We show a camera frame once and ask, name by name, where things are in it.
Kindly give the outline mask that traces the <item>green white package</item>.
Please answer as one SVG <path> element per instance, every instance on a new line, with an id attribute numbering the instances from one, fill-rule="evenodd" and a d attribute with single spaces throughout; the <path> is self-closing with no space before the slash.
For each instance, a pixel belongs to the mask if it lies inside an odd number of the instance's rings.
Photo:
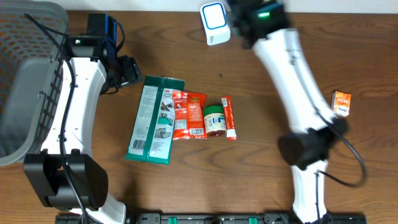
<path id="1" fill-rule="evenodd" d="M 175 124 L 173 93 L 185 82 L 146 76 L 125 159 L 168 165 Z"/>

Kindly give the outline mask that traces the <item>red snack bag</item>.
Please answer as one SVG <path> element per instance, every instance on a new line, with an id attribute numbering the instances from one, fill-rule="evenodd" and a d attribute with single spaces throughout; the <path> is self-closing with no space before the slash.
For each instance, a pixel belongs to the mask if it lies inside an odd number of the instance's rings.
<path id="1" fill-rule="evenodd" d="M 173 140 L 207 139 L 203 115 L 206 95 L 203 93 L 174 90 L 172 99 L 175 104 Z"/>

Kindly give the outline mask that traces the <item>red stick sachet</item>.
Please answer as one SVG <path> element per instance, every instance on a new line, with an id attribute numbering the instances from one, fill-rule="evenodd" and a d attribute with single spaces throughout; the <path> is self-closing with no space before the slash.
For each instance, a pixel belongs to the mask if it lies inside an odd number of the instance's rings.
<path id="1" fill-rule="evenodd" d="M 224 116 L 226 121 L 226 138 L 228 140 L 237 140 L 231 97 L 222 96 L 221 102 L 223 104 Z"/>

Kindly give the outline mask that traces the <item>small orange carton box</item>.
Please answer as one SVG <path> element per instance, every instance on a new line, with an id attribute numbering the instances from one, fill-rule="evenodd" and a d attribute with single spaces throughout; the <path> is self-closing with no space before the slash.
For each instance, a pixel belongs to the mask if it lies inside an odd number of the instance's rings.
<path id="1" fill-rule="evenodd" d="M 332 96 L 331 109 L 334 114 L 342 117 L 349 115 L 351 95 L 340 91 L 335 91 Z"/>

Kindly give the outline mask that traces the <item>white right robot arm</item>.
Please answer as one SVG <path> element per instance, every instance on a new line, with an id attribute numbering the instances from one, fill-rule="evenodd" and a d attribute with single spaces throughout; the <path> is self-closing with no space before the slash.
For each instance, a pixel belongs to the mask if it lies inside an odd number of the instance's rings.
<path id="1" fill-rule="evenodd" d="M 321 94 L 281 1 L 228 1 L 228 6 L 227 21 L 266 68 L 285 108 L 290 133 L 277 145 L 292 170 L 292 210 L 300 223 L 320 223 L 327 215 L 320 173 L 337 140 L 331 128 L 345 132 L 346 122 Z"/>

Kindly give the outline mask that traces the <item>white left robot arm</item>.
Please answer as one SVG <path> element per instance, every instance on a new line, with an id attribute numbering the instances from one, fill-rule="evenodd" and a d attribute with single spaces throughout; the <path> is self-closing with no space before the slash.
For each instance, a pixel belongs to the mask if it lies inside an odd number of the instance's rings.
<path id="1" fill-rule="evenodd" d="M 42 205 L 76 213 L 84 222 L 129 223 L 127 206 L 108 191 L 108 175 L 92 157 L 98 98 L 139 78 L 136 62 L 119 57 L 122 43 L 109 35 L 67 37 L 57 62 L 29 61 L 36 75 L 52 78 L 55 109 L 39 121 L 40 151 L 25 156 L 24 172 Z"/>

